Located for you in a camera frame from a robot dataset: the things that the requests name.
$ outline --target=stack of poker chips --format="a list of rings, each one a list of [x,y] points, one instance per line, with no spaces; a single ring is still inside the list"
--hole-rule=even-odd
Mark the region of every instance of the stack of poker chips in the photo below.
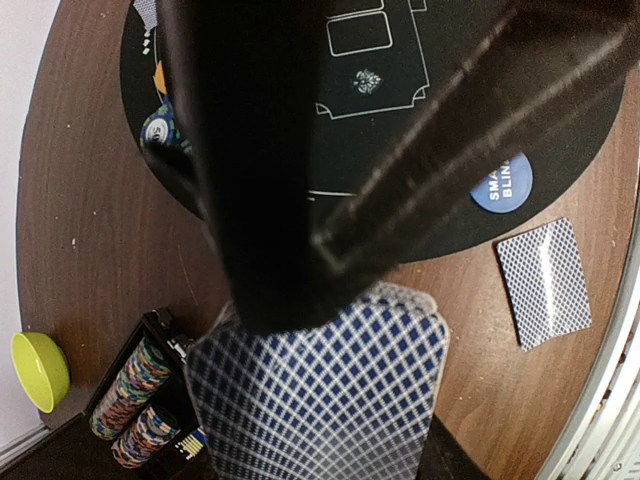
[[[143,338],[93,411],[93,433],[114,440],[170,375],[162,354]]]
[[[169,412],[150,404],[115,441],[111,450],[120,465],[138,468],[173,440],[179,431],[175,418]]]

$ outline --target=green bowl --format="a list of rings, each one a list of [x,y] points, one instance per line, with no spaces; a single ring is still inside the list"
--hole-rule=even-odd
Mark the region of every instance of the green bowl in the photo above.
[[[60,347],[44,333],[16,333],[11,357],[22,388],[38,409],[51,413],[69,393],[69,368]]]

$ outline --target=blue poker chip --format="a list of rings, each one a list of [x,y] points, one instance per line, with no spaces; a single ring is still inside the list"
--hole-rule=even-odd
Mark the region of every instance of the blue poker chip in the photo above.
[[[145,120],[140,132],[140,146],[144,147],[149,143],[159,143],[162,145],[173,145],[180,143],[180,133],[176,129],[176,119],[169,97],[164,97],[164,101],[158,110],[153,112]]]
[[[524,153],[507,160],[471,192],[471,197],[492,213],[510,213],[531,195],[533,170]]]

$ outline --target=wooden table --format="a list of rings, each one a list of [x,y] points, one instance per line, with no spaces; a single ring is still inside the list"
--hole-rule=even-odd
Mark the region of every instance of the wooden table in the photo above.
[[[199,222],[151,175],[129,133],[119,86],[128,3],[62,0],[24,135],[18,199],[24,329],[51,334],[73,377],[68,399],[45,417],[53,427],[86,406],[141,313],[168,305],[195,336],[229,299]],[[490,244],[389,276],[438,300],[452,345],[437,413],[492,478],[535,475],[607,326],[638,180],[637,76],[630,80],[596,161],[518,229],[571,219],[593,328],[522,352]]]

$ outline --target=blue button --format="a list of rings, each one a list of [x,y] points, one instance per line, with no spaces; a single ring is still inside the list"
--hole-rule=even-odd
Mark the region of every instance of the blue button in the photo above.
[[[471,197],[485,210],[509,213],[520,208],[533,187],[533,171],[524,153],[504,162],[471,192]]]

